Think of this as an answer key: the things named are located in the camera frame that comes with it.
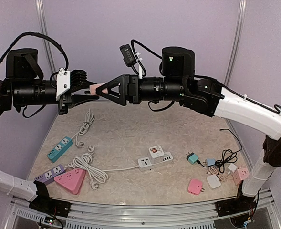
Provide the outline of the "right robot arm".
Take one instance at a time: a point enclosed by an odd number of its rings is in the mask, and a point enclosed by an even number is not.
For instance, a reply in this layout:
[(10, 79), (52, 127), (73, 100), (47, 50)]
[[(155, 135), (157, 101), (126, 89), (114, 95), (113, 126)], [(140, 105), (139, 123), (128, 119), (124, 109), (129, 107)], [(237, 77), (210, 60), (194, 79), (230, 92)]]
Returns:
[(186, 48), (165, 47), (160, 73), (160, 77), (145, 78), (121, 75), (98, 86), (95, 93), (122, 106), (142, 101), (179, 102), (200, 114), (229, 119), (264, 133), (260, 157), (231, 202), (235, 211), (243, 211), (274, 170), (281, 167), (281, 106), (265, 106), (216, 79), (196, 75), (195, 53)]

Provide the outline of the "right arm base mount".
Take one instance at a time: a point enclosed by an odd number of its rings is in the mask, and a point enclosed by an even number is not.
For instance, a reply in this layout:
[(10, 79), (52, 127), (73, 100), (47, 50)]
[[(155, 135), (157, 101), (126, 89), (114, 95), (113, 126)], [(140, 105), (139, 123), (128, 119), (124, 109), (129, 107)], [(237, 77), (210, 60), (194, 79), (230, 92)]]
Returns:
[(217, 201), (215, 203), (216, 211), (219, 217), (241, 213), (255, 209), (255, 197), (238, 196), (235, 198)]

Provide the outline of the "teal power strip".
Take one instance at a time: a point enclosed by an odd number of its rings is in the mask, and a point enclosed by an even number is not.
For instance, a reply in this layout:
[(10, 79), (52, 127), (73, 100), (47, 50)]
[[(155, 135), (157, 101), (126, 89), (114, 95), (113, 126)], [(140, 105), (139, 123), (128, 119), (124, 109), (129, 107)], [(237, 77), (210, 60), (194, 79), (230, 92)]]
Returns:
[(66, 136), (47, 154), (47, 158), (55, 163), (72, 144), (72, 139)]

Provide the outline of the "teal charger plug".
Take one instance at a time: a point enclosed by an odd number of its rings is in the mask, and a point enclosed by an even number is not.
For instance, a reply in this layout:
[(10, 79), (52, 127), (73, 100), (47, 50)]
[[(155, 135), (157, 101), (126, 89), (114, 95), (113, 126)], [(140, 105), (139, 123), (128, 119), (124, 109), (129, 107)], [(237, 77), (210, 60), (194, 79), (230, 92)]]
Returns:
[(193, 165), (199, 160), (199, 158), (195, 153), (192, 152), (187, 154), (186, 160)]

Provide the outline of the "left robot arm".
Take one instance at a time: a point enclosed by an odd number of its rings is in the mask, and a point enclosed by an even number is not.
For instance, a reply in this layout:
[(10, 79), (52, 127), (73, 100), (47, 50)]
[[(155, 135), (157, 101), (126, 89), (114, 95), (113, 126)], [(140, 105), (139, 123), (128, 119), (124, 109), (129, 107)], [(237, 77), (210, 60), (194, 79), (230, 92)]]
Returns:
[[(38, 65), (37, 49), (12, 50), (5, 58), (6, 77), (0, 80), (0, 116), (12, 108), (24, 112), (31, 105), (44, 108), (52, 104), (58, 106), (60, 115), (65, 115), (69, 109), (99, 98), (97, 95), (75, 95), (93, 85), (83, 70), (69, 71), (66, 65), (54, 73), (56, 80), (45, 80)], [(54, 208), (46, 185), (40, 181), (27, 181), (0, 171), (0, 191), (36, 204), (44, 212)]]

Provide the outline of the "pink small charger plug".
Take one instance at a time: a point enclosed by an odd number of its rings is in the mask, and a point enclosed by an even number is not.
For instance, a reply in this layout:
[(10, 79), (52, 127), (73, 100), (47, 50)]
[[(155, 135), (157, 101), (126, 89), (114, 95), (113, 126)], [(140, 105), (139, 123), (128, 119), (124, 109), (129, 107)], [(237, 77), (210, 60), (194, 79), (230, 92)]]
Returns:
[(96, 83), (96, 84), (92, 84), (89, 86), (89, 91), (90, 91), (90, 95), (97, 95), (96, 94), (96, 89), (102, 85), (104, 85), (105, 83)]

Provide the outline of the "white cube socket adapter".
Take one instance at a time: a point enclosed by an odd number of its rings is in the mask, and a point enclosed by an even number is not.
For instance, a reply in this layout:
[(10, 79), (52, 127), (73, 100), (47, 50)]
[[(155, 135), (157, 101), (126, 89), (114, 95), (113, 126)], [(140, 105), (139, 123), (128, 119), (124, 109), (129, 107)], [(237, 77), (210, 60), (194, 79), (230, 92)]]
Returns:
[(164, 151), (161, 145), (152, 146), (148, 149), (148, 157), (152, 164), (157, 164), (163, 161)]

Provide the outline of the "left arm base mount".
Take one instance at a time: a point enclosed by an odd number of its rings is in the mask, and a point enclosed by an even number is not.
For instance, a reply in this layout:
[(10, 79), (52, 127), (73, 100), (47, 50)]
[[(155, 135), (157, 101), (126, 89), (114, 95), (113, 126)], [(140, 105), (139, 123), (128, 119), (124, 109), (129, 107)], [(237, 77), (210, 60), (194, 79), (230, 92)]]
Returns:
[(37, 197), (34, 201), (29, 202), (29, 208), (53, 216), (68, 217), (71, 203), (52, 198), (43, 199)]

